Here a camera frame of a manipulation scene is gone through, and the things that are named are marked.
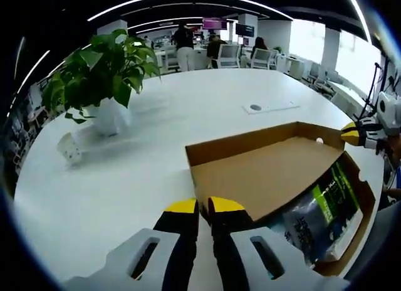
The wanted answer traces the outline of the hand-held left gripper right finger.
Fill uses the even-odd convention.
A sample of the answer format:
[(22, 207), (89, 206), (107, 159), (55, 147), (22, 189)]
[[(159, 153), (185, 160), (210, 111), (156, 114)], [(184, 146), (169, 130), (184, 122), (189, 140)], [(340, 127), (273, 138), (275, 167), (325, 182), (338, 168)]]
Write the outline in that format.
[(323, 276), (284, 237), (254, 223), (239, 203), (209, 197), (207, 219), (224, 290), (346, 290), (349, 282)]

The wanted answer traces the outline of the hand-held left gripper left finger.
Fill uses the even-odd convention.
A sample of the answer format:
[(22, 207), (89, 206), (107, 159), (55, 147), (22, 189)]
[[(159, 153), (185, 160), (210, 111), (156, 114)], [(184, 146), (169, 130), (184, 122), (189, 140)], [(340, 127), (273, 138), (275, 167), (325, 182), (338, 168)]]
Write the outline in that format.
[(152, 229), (143, 228), (107, 254), (88, 277), (73, 277), (64, 290), (187, 290), (196, 256), (196, 199), (166, 208)]

